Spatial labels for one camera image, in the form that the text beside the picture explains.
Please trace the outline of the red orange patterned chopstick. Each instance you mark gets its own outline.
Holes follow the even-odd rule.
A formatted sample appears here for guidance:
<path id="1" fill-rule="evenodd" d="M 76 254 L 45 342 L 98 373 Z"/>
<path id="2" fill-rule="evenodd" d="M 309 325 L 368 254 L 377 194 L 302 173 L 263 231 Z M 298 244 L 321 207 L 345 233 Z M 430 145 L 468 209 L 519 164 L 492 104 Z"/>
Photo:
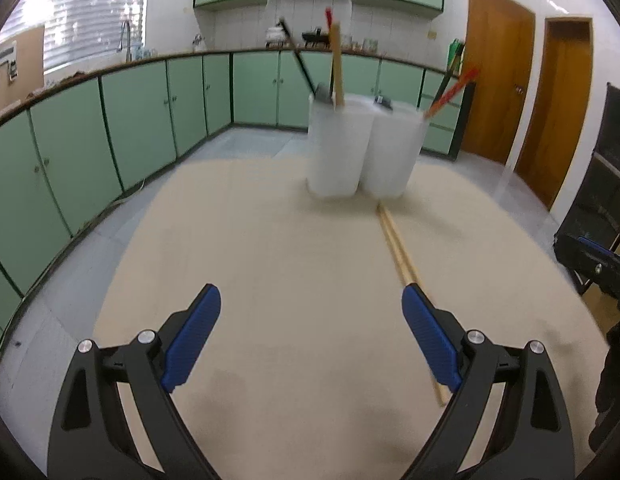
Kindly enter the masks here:
<path id="1" fill-rule="evenodd" d="M 467 70 L 462 73 L 456 83 L 446 92 L 444 92 L 439 98 L 432 101 L 432 105 L 424 113 L 424 118 L 429 120 L 436 116 L 439 111 L 446 106 L 457 94 L 459 94 L 470 82 L 475 81 L 480 74 L 480 69 L 477 67 Z"/>

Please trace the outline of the plain bamboo chopstick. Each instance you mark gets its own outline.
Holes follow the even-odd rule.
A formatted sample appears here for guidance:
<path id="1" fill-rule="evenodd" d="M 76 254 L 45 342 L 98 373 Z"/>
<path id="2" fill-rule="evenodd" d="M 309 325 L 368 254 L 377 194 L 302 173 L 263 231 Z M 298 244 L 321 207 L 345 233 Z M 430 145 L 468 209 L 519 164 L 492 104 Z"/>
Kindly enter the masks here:
<path id="1" fill-rule="evenodd" d="M 336 107 L 343 107 L 345 105 L 344 84 L 342 83 L 341 39 L 340 25 L 337 22 L 333 22 L 330 27 L 330 46 L 332 51 L 331 92 Z"/>

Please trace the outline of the light bamboo chopstick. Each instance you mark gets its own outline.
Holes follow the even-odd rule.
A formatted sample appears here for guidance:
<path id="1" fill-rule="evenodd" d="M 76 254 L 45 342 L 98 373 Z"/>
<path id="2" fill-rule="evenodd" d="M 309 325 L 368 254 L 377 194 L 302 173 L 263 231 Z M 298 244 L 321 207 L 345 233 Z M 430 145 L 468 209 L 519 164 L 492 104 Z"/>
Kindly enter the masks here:
<path id="1" fill-rule="evenodd" d="M 377 204 L 376 214 L 380 219 L 380 226 L 382 227 L 386 243 L 389 247 L 391 257 L 394 259 L 402 284 L 404 286 L 421 284 L 412 258 L 406 246 L 404 246 L 398 226 L 384 203 L 379 202 Z"/>

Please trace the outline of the green lower kitchen cabinets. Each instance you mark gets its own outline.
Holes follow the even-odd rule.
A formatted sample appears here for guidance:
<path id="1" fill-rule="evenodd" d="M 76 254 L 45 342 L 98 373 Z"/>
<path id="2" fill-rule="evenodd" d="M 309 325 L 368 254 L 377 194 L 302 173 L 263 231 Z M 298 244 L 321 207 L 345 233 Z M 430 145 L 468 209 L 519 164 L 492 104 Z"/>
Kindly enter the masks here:
<path id="1" fill-rule="evenodd" d="M 313 82 L 330 59 L 301 53 Z M 231 126 L 303 129 L 292 52 L 175 56 L 82 77 L 0 120 L 0 338 L 70 240 L 115 200 Z"/>

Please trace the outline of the dark shelf cabinet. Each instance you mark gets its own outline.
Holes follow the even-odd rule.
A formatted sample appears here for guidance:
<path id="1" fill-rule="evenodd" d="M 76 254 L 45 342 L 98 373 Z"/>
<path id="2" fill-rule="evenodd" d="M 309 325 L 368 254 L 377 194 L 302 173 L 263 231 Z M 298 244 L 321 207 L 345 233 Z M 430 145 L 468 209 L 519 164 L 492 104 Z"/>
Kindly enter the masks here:
<path id="1" fill-rule="evenodd" d="M 583 294 L 592 281 L 574 263 L 573 238 L 608 250 L 620 246 L 620 88 L 613 84 L 606 84 L 602 122 L 587 172 L 554 235 L 555 258 Z"/>

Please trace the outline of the wooden door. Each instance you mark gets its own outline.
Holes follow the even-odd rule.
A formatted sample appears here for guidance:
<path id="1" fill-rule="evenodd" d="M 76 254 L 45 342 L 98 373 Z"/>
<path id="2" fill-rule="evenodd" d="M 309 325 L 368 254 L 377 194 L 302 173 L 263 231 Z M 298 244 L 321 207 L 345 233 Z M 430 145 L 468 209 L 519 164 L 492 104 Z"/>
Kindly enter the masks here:
<path id="1" fill-rule="evenodd" d="M 503 165 L 522 117 L 536 16 L 515 0 L 468 0 L 464 66 L 479 70 L 462 150 Z"/>
<path id="2" fill-rule="evenodd" d="M 550 209 L 586 117 L 593 72 L 590 18 L 547 18 L 534 108 L 515 172 Z"/>

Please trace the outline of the beige table mat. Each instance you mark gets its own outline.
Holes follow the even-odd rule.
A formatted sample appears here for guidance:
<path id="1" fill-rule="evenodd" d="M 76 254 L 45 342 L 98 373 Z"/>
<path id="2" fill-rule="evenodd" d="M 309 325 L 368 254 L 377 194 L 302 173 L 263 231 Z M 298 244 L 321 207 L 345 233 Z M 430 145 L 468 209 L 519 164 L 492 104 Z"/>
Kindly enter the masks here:
<path id="1" fill-rule="evenodd" d="M 560 268 L 448 167 L 417 165 L 387 207 L 437 307 L 497 344 L 544 343 L 586 466 L 607 347 Z M 319 200 L 301 158 L 181 166 L 120 261 L 96 342 L 161 326 L 206 284 L 220 318 L 173 399 L 221 477 L 404 474 L 441 408 L 374 200 Z"/>

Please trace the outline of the right white plastic holder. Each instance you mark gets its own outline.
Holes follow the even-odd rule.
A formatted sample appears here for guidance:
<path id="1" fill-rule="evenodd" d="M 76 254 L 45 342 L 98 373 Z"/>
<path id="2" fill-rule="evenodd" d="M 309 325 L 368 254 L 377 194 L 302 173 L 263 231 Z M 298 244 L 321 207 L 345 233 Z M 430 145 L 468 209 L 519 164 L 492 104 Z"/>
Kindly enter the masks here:
<path id="1" fill-rule="evenodd" d="M 373 101 L 375 118 L 361 174 L 361 186 L 380 200 L 401 196 L 423 147 L 429 120 L 409 103 L 391 101 L 385 110 Z"/>

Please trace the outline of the black chopstick on table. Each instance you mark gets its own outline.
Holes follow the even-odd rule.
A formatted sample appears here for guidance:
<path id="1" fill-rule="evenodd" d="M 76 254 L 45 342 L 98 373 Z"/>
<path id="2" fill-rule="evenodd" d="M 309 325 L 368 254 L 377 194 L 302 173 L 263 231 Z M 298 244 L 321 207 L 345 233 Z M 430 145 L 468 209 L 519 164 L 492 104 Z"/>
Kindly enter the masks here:
<path id="1" fill-rule="evenodd" d="M 444 73 L 444 78 L 442 78 L 442 81 L 440 82 L 437 92 L 434 95 L 434 98 L 432 99 L 433 103 L 438 102 L 442 98 L 442 96 L 444 95 L 444 92 L 447 89 L 450 79 L 459 71 L 459 67 L 462 62 L 463 52 L 458 52 L 458 57 L 454 60 L 453 65 L 450 68 L 447 68 L 446 72 Z"/>

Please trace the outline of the left white plastic holder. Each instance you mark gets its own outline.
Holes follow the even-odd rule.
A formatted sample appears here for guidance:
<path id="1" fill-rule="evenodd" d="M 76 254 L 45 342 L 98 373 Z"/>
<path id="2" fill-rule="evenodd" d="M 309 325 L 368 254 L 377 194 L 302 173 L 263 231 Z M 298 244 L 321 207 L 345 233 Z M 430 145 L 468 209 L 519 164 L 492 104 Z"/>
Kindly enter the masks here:
<path id="1" fill-rule="evenodd" d="M 310 99 L 308 187 L 322 198 L 357 192 L 375 106 L 371 98 L 346 94 L 345 105 Z"/>

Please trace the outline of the black wok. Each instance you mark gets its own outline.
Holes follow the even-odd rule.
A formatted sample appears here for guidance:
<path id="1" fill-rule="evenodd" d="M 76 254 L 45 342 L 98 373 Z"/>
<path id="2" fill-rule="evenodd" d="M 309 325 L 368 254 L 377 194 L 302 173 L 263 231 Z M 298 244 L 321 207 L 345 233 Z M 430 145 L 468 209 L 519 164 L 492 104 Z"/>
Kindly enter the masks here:
<path id="1" fill-rule="evenodd" d="M 306 49 L 328 49 L 330 47 L 330 34 L 317 28 L 312 32 L 304 32 L 301 35 Z"/>

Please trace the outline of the red chopstick in holder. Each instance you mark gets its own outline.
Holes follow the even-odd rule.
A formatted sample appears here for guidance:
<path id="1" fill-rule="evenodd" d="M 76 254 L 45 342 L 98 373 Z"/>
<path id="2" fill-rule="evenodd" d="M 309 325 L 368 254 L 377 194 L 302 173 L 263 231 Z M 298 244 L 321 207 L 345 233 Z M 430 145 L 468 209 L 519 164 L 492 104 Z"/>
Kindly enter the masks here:
<path id="1" fill-rule="evenodd" d="M 325 18 L 326 18 L 328 32 L 330 32 L 330 29 L 332 28 L 332 25 L 333 25 L 333 9 L 330 6 L 327 6 L 325 8 Z"/>

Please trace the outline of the cardboard sheet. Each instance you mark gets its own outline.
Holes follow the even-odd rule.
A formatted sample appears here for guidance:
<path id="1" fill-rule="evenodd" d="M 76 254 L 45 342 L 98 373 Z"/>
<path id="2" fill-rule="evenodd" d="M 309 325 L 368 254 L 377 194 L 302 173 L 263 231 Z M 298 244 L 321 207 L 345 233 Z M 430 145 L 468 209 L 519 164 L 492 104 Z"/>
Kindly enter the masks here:
<path id="1" fill-rule="evenodd" d="M 44 87 L 43 40 L 40 25 L 0 43 L 0 116 Z"/>

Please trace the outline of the black chopstick in holder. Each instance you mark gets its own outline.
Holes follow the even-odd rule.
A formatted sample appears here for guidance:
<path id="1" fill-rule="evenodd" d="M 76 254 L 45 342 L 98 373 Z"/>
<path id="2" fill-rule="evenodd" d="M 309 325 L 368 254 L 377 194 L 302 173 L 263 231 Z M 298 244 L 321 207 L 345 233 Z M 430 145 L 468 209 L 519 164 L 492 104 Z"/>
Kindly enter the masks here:
<path id="1" fill-rule="evenodd" d="M 289 44 L 289 47 L 292 49 L 293 51 L 293 55 L 294 58 L 296 60 L 296 63 L 301 71 L 301 75 L 304 77 L 304 81 L 306 82 L 306 85 L 310 91 L 310 93 L 312 94 L 312 96 L 316 96 L 316 85 L 313 83 L 313 80 L 310 76 L 310 73 L 308 71 L 308 67 L 307 64 L 304 62 L 304 59 L 301 56 L 301 52 L 297 47 L 297 44 L 293 38 L 292 32 L 290 31 L 286 19 L 285 18 L 279 18 L 278 19 L 278 26 L 280 26 L 282 28 L 282 31 L 284 32 L 284 35 L 286 37 L 286 41 Z"/>

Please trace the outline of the window with blinds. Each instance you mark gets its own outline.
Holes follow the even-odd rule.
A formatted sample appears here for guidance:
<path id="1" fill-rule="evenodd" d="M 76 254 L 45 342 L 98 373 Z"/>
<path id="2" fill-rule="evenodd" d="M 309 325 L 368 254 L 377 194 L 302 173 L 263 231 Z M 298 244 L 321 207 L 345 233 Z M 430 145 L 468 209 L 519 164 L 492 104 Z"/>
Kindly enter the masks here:
<path id="1" fill-rule="evenodd" d="M 52 70 L 118 52 L 120 28 L 132 24 L 132 48 L 145 39 L 146 0 L 19 0 L 0 30 L 0 42 L 44 26 L 43 68 Z"/>

